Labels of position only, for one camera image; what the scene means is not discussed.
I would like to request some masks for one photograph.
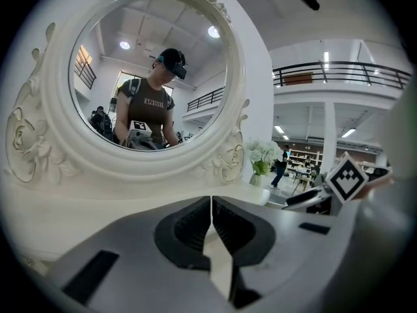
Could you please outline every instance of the backpack strap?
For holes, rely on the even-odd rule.
[[[129,97],[128,97],[128,104],[131,103],[133,97],[136,95],[137,91],[139,91],[139,88],[141,87],[141,79],[138,79],[137,86],[133,86],[133,79],[129,80]]]

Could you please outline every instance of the olive t-shirt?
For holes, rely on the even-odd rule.
[[[136,88],[139,79],[132,80],[132,87]],[[130,80],[124,82],[118,91],[130,97]],[[167,110],[174,108],[173,99],[164,88],[160,91],[153,89],[148,80],[141,79],[141,84],[135,96],[131,99],[128,112],[128,129],[131,121],[148,124],[152,130],[151,138],[154,143],[162,143],[161,125],[165,123]]]

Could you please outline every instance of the ceiling light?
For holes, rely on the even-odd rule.
[[[211,27],[209,27],[208,34],[213,38],[219,38],[220,37],[219,32],[217,31],[217,29],[213,25]]]
[[[120,42],[120,47],[122,49],[125,49],[125,50],[129,50],[130,49],[130,45],[127,42]]]
[[[344,135],[342,135],[342,138],[346,138],[347,136],[350,136],[355,131],[356,131],[355,128],[350,129],[348,132],[346,132]]]
[[[328,59],[328,52],[324,53],[324,62],[328,63],[329,59]],[[324,69],[328,70],[328,64],[324,64]]]
[[[284,133],[284,130],[279,125],[276,125],[275,128],[279,133]]]

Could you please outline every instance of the mirror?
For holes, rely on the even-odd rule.
[[[79,114],[93,132],[129,149],[190,142],[223,104],[221,33],[177,0],[137,0],[113,10],[82,39],[76,55]]]

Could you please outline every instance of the white column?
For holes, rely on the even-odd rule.
[[[324,103],[324,147],[323,147],[323,162],[321,163],[321,173],[328,172],[333,166],[336,159],[336,116],[334,113],[334,103]]]
[[[377,166],[383,166],[386,167],[387,161],[386,161],[386,154],[384,152],[379,152],[377,157],[375,158],[375,164]]]

